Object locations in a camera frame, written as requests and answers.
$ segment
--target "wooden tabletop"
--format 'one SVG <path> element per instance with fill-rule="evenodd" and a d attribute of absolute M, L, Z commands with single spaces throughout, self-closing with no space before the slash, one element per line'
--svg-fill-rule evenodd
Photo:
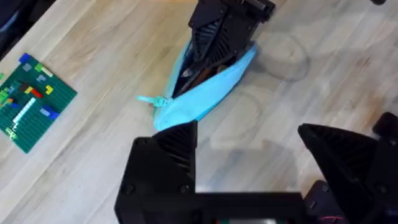
<path fill-rule="evenodd" d="M 77 97 L 29 154 L 0 134 L 0 223 L 117 223 L 134 138 L 190 38 L 193 1 L 58 0 L 0 63 L 28 52 Z M 297 127 L 369 134 L 398 111 L 398 1 L 278 0 L 239 86 L 199 123 L 197 189 L 301 191 L 322 179 Z"/>

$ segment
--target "cable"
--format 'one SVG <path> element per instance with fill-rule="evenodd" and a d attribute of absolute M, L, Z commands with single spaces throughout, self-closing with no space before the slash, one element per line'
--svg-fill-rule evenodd
<path fill-rule="evenodd" d="M 327 216 L 327 217 L 320 217 L 320 220 L 327 220 L 327 219 L 338 219 L 338 220 L 344 220 L 343 217 L 339 217 L 339 216 Z"/>

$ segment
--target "zipper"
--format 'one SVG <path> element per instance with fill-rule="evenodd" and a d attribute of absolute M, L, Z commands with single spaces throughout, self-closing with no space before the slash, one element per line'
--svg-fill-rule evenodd
<path fill-rule="evenodd" d="M 155 107 L 167 106 L 173 102 L 173 98 L 164 98 L 163 96 L 156 96 L 156 97 L 137 96 L 137 100 L 151 103 Z"/>

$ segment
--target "yellow lego brick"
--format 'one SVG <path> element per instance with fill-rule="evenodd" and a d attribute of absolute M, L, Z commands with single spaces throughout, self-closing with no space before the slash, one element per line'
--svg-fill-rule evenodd
<path fill-rule="evenodd" d="M 28 88 L 25 90 L 25 94 L 29 94 L 32 90 L 33 90 L 32 87 L 28 87 Z"/>
<path fill-rule="evenodd" d="M 52 86 L 50 86 L 50 85 L 47 85 L 45 88 L 47 89 L 47 91 L 45 92 L 45 94 L 47 94 L 47 95 L 51 94 L 52 91 L 54 90 L 54 89 L 52 88 Z"/>

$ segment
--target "light blue zipper pouch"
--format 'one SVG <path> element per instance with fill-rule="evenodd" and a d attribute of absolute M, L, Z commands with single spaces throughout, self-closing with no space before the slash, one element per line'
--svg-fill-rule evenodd
<path fill-rule="evenodd" d="M 201 120 L 233 89 L 242 78 L 244 71 L 257 52 L 256 45 L 254 44 L 232 66 L 186 93 L 172 98 L 189 45 L 190 41 L 181 51 L 175 62 L 164 96 L 157 96 L 155 98 L 137 97 L 138 100 L 154 104 L 154 124 L 155 128 L 159 131 L 178 124 L 191 122 L 194 119 Z"/>

